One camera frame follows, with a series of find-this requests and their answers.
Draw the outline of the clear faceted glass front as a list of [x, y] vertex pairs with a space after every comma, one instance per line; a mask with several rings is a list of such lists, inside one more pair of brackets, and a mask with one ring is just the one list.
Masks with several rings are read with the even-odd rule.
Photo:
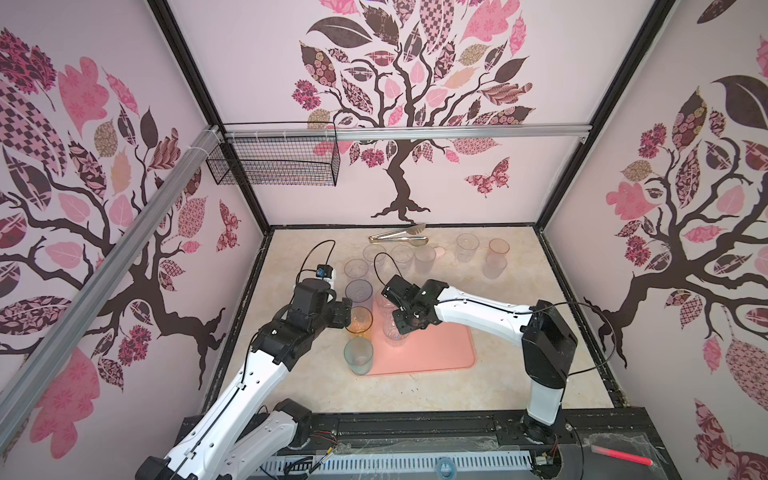
[[386, 343], [392, 347], [403, 346], [408, 337], [407, 334], [403, 334], [398, 330], [393, 316], [384, 321], [382, 331]]

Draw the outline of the yellow amber glass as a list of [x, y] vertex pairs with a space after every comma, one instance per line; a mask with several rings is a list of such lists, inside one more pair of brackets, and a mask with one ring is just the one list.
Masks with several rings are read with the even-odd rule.
[[364, 306], [354, 306], [350, 312], [350, 324], [346, 332], [350, 338], [370, 338], [374, 319], [371, 311]]

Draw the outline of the blue tall cup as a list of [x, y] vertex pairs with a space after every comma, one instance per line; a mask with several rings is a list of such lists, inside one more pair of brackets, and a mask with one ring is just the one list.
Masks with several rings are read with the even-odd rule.
[[373, 296], [373, 286], [366, 279], [354, 279], [345, 288], [345, 297], [350, 299], [354, 306], [366, 305]]

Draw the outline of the green tall cup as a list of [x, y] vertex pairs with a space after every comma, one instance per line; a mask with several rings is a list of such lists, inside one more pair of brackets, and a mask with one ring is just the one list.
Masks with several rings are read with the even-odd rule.
[[349, 340], [343, 350], [348, 368], [358, 376], [367, 375], [373, 366], [374, 348], [370, 340], [355, 337]]

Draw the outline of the pink transparent cup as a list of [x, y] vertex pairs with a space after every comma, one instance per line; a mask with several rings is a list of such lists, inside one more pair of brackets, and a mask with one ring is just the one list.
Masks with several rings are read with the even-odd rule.
[[502, 238], [493, 238], [488, 244], [488, 257], [506, 257], [510, 251], [510, 245]]

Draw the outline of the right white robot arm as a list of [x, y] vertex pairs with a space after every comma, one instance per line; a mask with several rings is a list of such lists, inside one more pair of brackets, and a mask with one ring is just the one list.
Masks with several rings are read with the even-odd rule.
[[526, 417], [543, 427], [555, 424], [578, 339], [553, 303], [540, 300], [532, 306], [513, 305], [434, 279], [418, 286], [399, 275], [383, 287], [382, 296], [395, 306], [393, 320], [401, 334], [451, 323], [489, 333], [519, 347], [531, 380]]

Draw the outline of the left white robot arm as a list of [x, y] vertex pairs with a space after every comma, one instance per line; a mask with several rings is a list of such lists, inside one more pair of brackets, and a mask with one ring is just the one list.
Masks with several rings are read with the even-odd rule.
[[266, 431], [240, 435], [272, 391], [328, 328], [344, 329], [352, 301], [333, 288], [334, 269], [319, 264], [294, 286], [290, 302], [250, 341], [238, 373], [191, 431], [163, 457], [150, 456], [137, 479], [236, 479], [252, 474], [288, 446], [299, 420], [284, 411], [268, 416]]

